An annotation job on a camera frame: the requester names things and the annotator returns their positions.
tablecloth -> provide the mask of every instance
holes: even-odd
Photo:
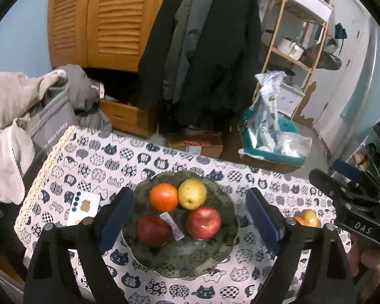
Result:
[[[134,189],[158,172],[186,169],[217,181],[233,200],[239,232],[232,253],[203,276],[170,279],[138,264],[120,235],[103,258],[130,304],[248,304],[276,259],[264,246],[246,210],[245,194],[251,187],[259,188],[268,203],[279,207],[285,217],[310,208],[321,223],[335,218],[332,201],[308,180],[177,151],[128,135],[71,126],[40,170],[14,229],[25,247],[33,251],[47,222],[66,225],[78,190],[101,196],[100,209],[123,186]],[[338,232],[348,251],[349,234],[340,229]],[[196,253],[192,259],[203,261],[203,254]],[[303,251],[287,298],[296,295],[308,257],[309,251]],[[89,289],[77,253],[70,252],[70,259],[78,285]]]

card with bear illustration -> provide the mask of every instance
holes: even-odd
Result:
[[[94,217],[97,214],[101,196],[95,193],[77,191],[72,200],[66,226],[76,225],[85,217]]]

yellow apple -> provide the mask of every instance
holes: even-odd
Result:
[[[319,219],[315,214],[315,211],[312,209],[304,209],[300,213],[300,217],[304,220],[307,226],[318,227]]]
[[[198,179],[189,178],[181,183],[177,194],[183,208],[195,210],[207,199],[207,188]]]

dark red apple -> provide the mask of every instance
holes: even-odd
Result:
[[[170,225],[159,216],[146,215],[137,222],[138,240],[149,247],[162,247],[172,235]]]
[[[196,240],[213,237],[221,227],[220,214],[211,207],[199,207],[187,217],[187,230]]]

fruit plate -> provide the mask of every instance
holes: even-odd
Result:
[[[161,183],[169,183],[178,188],[188,178],[197,178],[207,187],[207,200],[203,206],[212,207],[220,213],[222,220],[220,230],[208,240],[194,240],[185,227],[186,218],[191,210],[178,205],[169,214],[184,234],[184,238],[179,241],[172,239],[160,248],[150,248],[140,243],[136,231],[138,220],[144,215],[158,216],[161,214],[149,203],[150,190]],[[208,273],[230,255],[238,233],[238,221],[231,198],[215,181],[187,170],[164,171],[140,182],[135,188],[134,194],[134,211],[122,229],[122,237],[139,264],[167,278],[192,280]]]

